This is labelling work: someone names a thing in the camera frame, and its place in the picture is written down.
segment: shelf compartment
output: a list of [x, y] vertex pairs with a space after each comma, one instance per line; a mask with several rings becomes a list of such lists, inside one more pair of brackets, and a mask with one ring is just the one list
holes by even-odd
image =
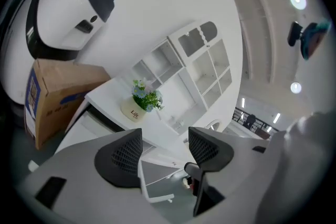
[[206, 107], [204, 104], [195, 104], [172, 125], [172, 128], [181, 135], [187, 131], [190, 126], [193, 126], [205, 113]]
[[168, 40], [165, 40], [155, 50], [146, 55], [143, 62], [162, 83], [174, 76], [183, 67]]
[[216, 81], [216, 72], [209, 53], [206, 51], [187, 67], [200, 94], [206, 92]]
[[208, 108], [210, 108], [221, 96], [219, 84], [216, 83], [212, 88], [204, 95], [204, 101]]
[[225, 92], [227, 87], [232, 83], [231, 71], [228, 69], [225, 74], [219, 79], [219, 85], [221, 88], [222, 94]]
[[179, 37], [178, 41], [188, 57], [205, 45], [200, 31], [197, 28], [194, 28], [193, 30]]
[[146, 78], [152, 81], [152, 87], [157, 89], [161, 86], [161, 82], [151, 72], [147, 65], [141, 60], [131, 69], [127, 70], [121, 77], [120, 81], [124, 84], [127, 90], [131, 90], [133, 87], [133, 80], [142, 80]]
[[219, 78], [229, 66], [226, 49], [223, 40], [220, 39], [209, 49], [209, 53], [214, 64], [217, 77]]
[[185, 68], [162, 85], [160, 92], [164, 105], [160, 118], [178, 134], [184, 133], [206, 112], [196, 84]]
[[170, 78], [175, 76], [182, 67], [170, 67], [165, 73], [160, 76], [162, 83], [166, 83]]

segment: ceiling light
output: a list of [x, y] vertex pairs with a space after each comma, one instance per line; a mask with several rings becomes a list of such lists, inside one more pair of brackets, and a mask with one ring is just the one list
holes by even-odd
[[293, 93], [299, 93], [301, 92], [301, 84], [298, 83], [298, 82], [293, 82], [290, 86], [290, 90], [293, 92]]
[[280, 118], [280, 113], [278, 113], [278, 115], [275, 117], [275, 119], [273, 120], [273, 123], [277, 123], [279, 118]]
[[294, 8], [297, 9], [305, 9], [307, 6], [306, 0], [290, 0], [291, 4], [294, 6]]

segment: white shelving unit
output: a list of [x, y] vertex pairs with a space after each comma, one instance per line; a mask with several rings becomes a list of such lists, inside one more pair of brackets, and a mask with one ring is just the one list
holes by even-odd
[[181, 60], [166, 39], [120, 77], [129, 90], [133, 87], [133, 80], [143, 78], [152, 81], [152, 87], [157, 90], [182, 68]]
[[221, 97], [219, 83], [214, 84], [211, 89], [204, 95], [204, 100], [208, 108], [210, 108], [219, 97]]
[[183, 27], [156, 46], [121, 80], [131, 93], [134, 79], [151, 80], [163, 95], [160, 119], [183, 134], [232, 83], [225, 44], [208, 19]]
[[226, 49], [223, 40], [219, 40], [209, 49], [209, 53], [214, 64], [216, 74], [220, 77], [229, 66]]
[[228, 69], [225, 74], [219, 79], [219, 85], [220, 85], [220, 90], [223, 94], [223, 92], [225, 92], [225, 90], [227, 89], [227, 87], [229, 87], [229, 85], [232, 82], [232, 77], [231, 77], [231, 72], [230, 69]]
[[216, 81], [217, 76], [209, 53], [206, 51], [187, 67], [200, 94], [205, 93]]
[[182, 63], [168, 40], [146, 55], [143, 62], [161, 83], [165, 83], [182, 69]]
[[181, 28], [169, 35], [168, 39], [188, 66], [222, 37], [212, 21], [203, 19]]

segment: gray floor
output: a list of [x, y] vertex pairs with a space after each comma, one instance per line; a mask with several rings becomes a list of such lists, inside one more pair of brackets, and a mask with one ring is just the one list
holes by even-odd
[[30, 160], [41, 165], [53, 156], [58, 145], [64, 138], [64, 135], [59, 133], [46, 142], [44, 147], [38, 151], [35, 148], [34, 140], [25, 133], [24, 129], [16, 127], [12, 136], [9, 167], [14, 185], [18, 184], [30, 173], [28, 169]]
[[151, 204], [165, 219], [172, 224], [185, 223], [193, 218], [196, 197], [191, 189], [182, 185], [182, 180], [171, 177], [147, 186], [149, 197], [174, 194], [173, 202], [156, 202]]
[[148, 185], [176, 172], [178, 168], [171, 168], [142, 161], [142, 170], [145, 183]]

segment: railing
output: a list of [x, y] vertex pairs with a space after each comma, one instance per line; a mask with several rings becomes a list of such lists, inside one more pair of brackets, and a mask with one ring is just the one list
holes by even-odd
[[[249, 116], [249, 113], [246, 113], [245, 111], [235, 108], [235, 112], [233, 113], [232, 119], [242, 126], [247, 127], [244, 123], [246, 122], [247, 117]], [[249, 129], [251, 132], [259, 135], [260, 137], [265, 139], [265, 136], [270, 135], [272, 136], [274, 133], [279, 132], [278, 129], [274, 128], [273, 126], [269, 125], [268, 123], [256, 118], [255, 123], [251, 125], [251, 128]]]

